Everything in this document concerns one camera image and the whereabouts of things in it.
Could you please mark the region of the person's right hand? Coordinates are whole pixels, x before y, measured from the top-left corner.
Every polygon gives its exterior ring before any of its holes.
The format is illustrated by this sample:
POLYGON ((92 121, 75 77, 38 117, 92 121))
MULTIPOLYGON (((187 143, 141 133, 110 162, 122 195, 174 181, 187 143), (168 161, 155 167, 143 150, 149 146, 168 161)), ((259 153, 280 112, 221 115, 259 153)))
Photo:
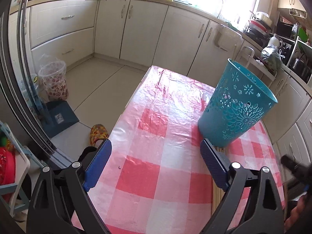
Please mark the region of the person's right hand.
POLYGON ((290 217, 287 218, 285 221, 285 231, 288 231, 294 224, 295 222, 300 218, 300 214, 304 211, 306 207, 306 200, 307 200, 307 195, 302 195, 298 202, 297 205, 291 210, 290 212, 290 217))

